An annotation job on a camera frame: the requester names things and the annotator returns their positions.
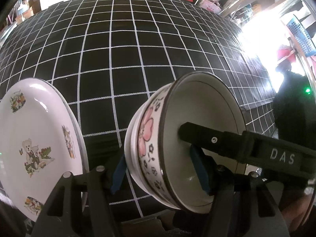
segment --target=small flower design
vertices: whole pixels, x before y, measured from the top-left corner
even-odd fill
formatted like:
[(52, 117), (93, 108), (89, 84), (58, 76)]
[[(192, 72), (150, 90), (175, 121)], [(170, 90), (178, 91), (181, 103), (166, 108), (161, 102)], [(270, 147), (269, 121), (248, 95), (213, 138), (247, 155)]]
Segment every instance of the small flower design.
[(153, 107), (147, 109), (138, 132), (138, 152), (141, 157), (146, 155), (145, 141), (149, 141), (151, 139), (151, 134), (153, 132), (154, 119), (151, 117), (153, 110)]

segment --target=checkered tablecloth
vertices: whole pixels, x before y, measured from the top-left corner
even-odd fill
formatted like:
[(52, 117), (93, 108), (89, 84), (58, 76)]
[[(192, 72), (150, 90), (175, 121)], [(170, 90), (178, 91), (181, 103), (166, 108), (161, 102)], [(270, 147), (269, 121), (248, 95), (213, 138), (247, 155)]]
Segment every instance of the checkered tablecloth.
[[(222, 79), (247, 128), (270, 135), (275, 92), (248, 48), (236, 25), (178, 0), (61, 2), (23, 22), (6, 40), (0, 99), (27, 77), (52, 83), (78, 120), (90, 168), (124, 144), (129, 121), (152, 93), (195, 70)], [(165, 209), (128, 173), (110, 202), (120, 221)]]

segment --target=screw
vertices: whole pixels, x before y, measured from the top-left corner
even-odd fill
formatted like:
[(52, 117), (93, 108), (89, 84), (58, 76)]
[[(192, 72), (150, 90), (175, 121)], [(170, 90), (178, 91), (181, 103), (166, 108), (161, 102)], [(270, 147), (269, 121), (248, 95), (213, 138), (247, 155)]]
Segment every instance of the screw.
[(63, 173), (64, 178), (69, 178), (71, 176), (71, 173), (69, 171)]
[(255, 171), (250, 172), (249, 175), (253, 178), (257, 178), (259, 176), (259, 174)]
[(220, 171), (220, 172), (223, 172), (223, 171), (225, 171), (225, 167), (223, 165), (218, 165), (216, 170)]
[(98, 172), (102, 172), (104, 171), (105, 167), (104, 166), (97, 166), (97, 168), (95, 169)]
[(211, 141), (212, 143), (217, 143), (217, 137), (213, 137)]

